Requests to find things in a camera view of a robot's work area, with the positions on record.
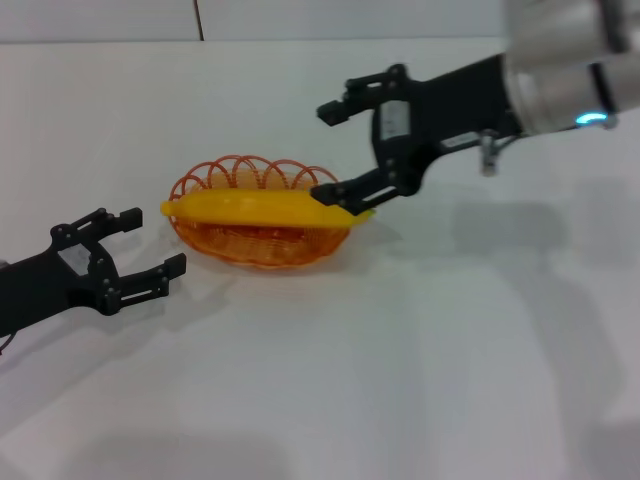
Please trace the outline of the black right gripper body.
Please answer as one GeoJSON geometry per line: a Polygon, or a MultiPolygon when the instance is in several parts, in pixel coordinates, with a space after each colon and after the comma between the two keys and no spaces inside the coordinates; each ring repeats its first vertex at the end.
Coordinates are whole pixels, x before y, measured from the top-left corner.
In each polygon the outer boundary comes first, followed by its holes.
{"type": "Polygon", "coordinates": [[[415,195],[431,164],[480,145],[484,134],[499,140],[520,135],[504,63],[498,54],[428,81],[395,67],[400,76],[371,124],[373,152],[389,190],[385,198],[415,195]]]}

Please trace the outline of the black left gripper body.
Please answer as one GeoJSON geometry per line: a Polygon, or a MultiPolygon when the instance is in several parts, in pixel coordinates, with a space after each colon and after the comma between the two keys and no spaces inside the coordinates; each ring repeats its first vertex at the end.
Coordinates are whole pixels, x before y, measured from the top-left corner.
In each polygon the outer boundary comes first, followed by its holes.
{"type": "Polygon", "coordinates": [[[100,236],[61,234],[42,253],[1,271],[1,335],[6,337],[66,310],[87,307],[105,316],[123,308],[121,281],[100,236]],[[61,252],[88,251],[80,275],[61,252]]]}

